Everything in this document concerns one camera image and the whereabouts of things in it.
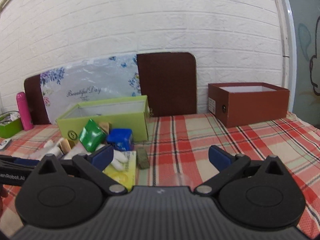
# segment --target white phone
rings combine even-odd
[[[4,139],[1,143],[0,143],[0,151],[4,151],[6,149],[6,147],[10,144],[11,142],[11,138],[8,139]]]

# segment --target brown shoebox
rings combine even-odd
[[[209,111],[226,127],[284,118],[289,93],[266,83],[208,84]]]

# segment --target small green box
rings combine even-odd
[[[89,119],[97,124],[111,123],[112,128],[129,128],[135,142],[147,141],[149,119],[147,96],[112,98],[81,102],[58,117],[57,124],[64,138],[77,141]]]
[[[8,123],[7,125],[0,125],[0,137],[1,138],[10,138],[23,130],[21,119],[18,118],[13,122]]]

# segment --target blue container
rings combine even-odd
[[[112,129],[107,138],[108,144],[111,144],[118,151],[132,151],[132,130],[131,129]]]

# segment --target red plaid cloth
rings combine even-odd
[[[306,209],[299,228],[314,238],[320,232],[320,130],[302,122],[294,114],[287,118],[253,125],[225,128],[211,114],[152,118],[149,141],[143,145],[149,154],[150,169],[137,171],[139,185],[187,184],[191,187],[209,179],[218,171],[208,160],[208,149],[215,144],[231,154],[244,153],[252,160],[278,155],[300,186]],[[4,152],[28,157],[48,139],[60,136],[55,126],[36,126],[14,136]],[[6,187],[4,214],[0,229],[12,235],[21,221],[14,208],[19,187]]]

